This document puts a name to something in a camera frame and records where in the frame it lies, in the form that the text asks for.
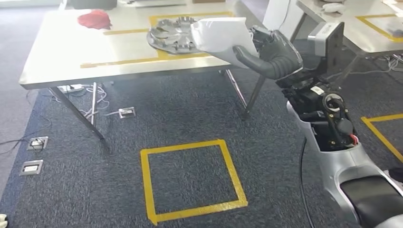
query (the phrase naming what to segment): table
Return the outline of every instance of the table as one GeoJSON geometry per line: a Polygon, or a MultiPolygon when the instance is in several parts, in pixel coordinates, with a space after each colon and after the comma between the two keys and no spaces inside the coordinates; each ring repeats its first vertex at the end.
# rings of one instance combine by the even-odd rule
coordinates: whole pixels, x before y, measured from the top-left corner
{"type": "Polygon", "coordinates": [[[234,15],[246,17],[248,27],[262,27],[242,2],[193,4],[187,0],[187,5],[150,8],[120,5],[107,11],[113,26],[104,31],[77,23],[78,16],[89,12],[89,9],[60,10],[44,17],[19,83],[25,89],[50,88],[99,139],[104,137],[96,128],[94,111],[97,83],[102,82],[220,70],[226,72],[245,106],[245,113],[249,113],[264,80],[258,81],[255,96],[246,104],[230,72],[233,66],[228,62],[206,54],[170,56],[150,47],[145,38],[158,19],[180,15],[234,15]],[[73,84],[93,84],[90,121],[57,87],[73,84]]]}
{"type": "MultiPolygon", "coordinates": [[[[344,45],[355,52],[356,57],[336,81],[337,86],[341,85],[362,58],[400,54],[403,52],[403,42],[390,40],[357,18],[360,16],[396,13],[380,0],[346,0],[346,11],[342,15],[338,13],[324,13],[322,11],[324,4],[326,3],[319,0],[298,0],[297,2],[297,5],[305,13],[304,17],[308,15],[316,22],[343,21],[345,23],[344,45]]],[[[301,19],[297,31],[300,30],[304,17],[301,19]]]]}

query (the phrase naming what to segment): red cloth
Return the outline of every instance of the red cloth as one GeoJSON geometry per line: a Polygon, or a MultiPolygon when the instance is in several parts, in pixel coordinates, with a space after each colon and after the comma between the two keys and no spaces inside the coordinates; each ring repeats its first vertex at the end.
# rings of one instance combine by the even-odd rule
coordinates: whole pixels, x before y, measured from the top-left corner
{"type": "Polygon", "coordinates": [[[96,9],[78,17],[78,23],[90,29],[111,29],[111,20],[107,13],[96,9]]]}

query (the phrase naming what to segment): sticker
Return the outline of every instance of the sticker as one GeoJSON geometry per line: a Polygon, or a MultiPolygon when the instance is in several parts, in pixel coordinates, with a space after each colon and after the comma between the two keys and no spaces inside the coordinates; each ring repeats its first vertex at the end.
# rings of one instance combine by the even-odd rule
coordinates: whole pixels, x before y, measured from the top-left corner
{"type": "Polygon", "coordinates": [[[323,89],[317,86],[312,87],[311,90],[314,91],[317,95],[322,95],[324,93],[323,89]]]}

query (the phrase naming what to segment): table frame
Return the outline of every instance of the table frame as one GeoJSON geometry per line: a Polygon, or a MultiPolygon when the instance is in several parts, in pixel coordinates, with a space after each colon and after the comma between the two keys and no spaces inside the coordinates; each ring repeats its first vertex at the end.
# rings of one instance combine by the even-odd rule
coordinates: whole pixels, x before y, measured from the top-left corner
{"type": "MultiPolygon", "coordinates": [[[[250,10],[243,5],[244,8],[240,8],[239,5],[235,7],[236,11],[239,12],[243,12],[246,15],[252,15],[253,14],[250,12],[250,10]]],[[[64,0],[61,4],[58,10],[65,10],[66,8],[66,0],[64,0]]],[[[258,26],[263,26],[256,18],[250,18],[249,20],[247,20],[247,24],[249,24],[249,26],[251,26],[251,23],[253,25],[258,25],[258,26]]],[[[230,69],[234,68],[234,66],[232,65],[225,65],[225,66],[212,66],[212,67],[205,67],[205,68],[190,68],[190,69],[182,69],[182,70],[172,70],[169,72],[165,72],[165,71],[160,71],[160,72],[153,72],[152,74],[154,76],[159,76],[159,75],[174,75],[174,74],[185,74],[185,73],[200,73],[200,72],[207,72],[207,71],[215,71],[218,70],[219,72],[221,72],[223,75],[227,75],[228,78],[230,79],[230,82],[232,83],[232,85],[234,86],[234,89],[242,103],[242,106],[244,108],[242,114],[241,114],[241,118],[242,120],[246,120],[249,117],[249,114],[256,102],[256,99],[258,97],[258,94],[265,82],[265,78],[260,76],[259,80],[256,83],[255,89],[253,90],[252,96],[249,99],[249,102],[247,103],[245,101],[245,98],[242,94],[242,92],[239,89],[239,86],[234,78],[234,76],[232,75],[232,72],[230,71],[230,69]]],[[[151,73],[145,73],[145,74],[137,74],[136,76],[131,76],[130,78],[135,79],[137,77],[142,77],[142,76],[151,76],[151,73]]],[[[68,97],[57,87],[58,84],[60,83],[48,83],[48,85],[50,86],[50,90],[54,93],[54,95],[68,108],[72,111],[72,113],[86,126],[86,128],[88,128],[98,139],[103,140],[104,136],[101,134],[101,132],[96,128],[96,115],[97,115],[97,111],[96,111],[96,107],[97,107],[97,87],[98,85],[103,86],[102,81],[111,81],[114,80],[113,77],[98,77],[98,80],[96,78],[94,78],[94,80],[98,81],[98,82],[93,82],[92,83],[92,88],[93,88],[93,93],[92,93],[92,109],[91,109],[91,114],[90,114],[90,120],[89,117],[84,116],[75,106],[74,104],[68,99],[68,97]]],[[[84,79],[81,80],[80,82],[76,82],[77,83],[83,83],[84,81],[86,81],[87,83],[89,82],[88,79],[84,79]]],[[[65,81],[65,83],[68,84],[74,84],[73,81],[69,82],[69,81],[65,81]]]]}
{"type": "MultiPolygon", "coordinates": [[[[310,16],[307,13],[306,6],[302,2],[297,1],[297,6],[299,6],[304,11],[304,14],[303,14],[301,20],[299,21],[297,28],[295,29],[293,35],[291,36],[291,39],[290,39],[291,42],[293,42],[295,40],[297,34],[301,30],[301,27],[305,21],[306,16],[309,16],[317,23],[325,22],[325,20],[323,20],[322,18],[319,19],[319,17],[315,17],[314,15],[310,16]]],[[[341,85],[343,84],[343,82],[347,79],[347,77],[353,71],[354,67],[362,59],[367,58],[367,57],[379,57],[379,56],[384,56],[384,55],[400,54],[403,52],[403,46],[402,46],[402,50],[392,50],[392,51],[369,53],[369,52],[366,52],[366,51],[362,50],[361,48],[359,48],[356,44],[354,44],[352,41],[350,41],[347,37],[344,37],[343,44],[355,53],[355,57],[352,60],[352,62],[350,64],[348,64],[348,66],[341,72],[341,75],[339,77],[337,77],[337,79],[334,81],[334,87],[339,88],[339,89],[341,89],[341,85]]]]}

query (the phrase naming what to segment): white plastic bag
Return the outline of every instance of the white plastic bag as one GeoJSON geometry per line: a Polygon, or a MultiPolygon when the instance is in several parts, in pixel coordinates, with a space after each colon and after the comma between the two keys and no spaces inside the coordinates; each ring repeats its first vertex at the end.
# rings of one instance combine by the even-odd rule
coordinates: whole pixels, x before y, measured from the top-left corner
{"type": "Polygon", "coordinates": [[[232,47],[244,46],[259,56],[245,25],[246,18],[206,18],[191,25],[196,48],[233,65],[248,68],[237,60],[232,47]]]}

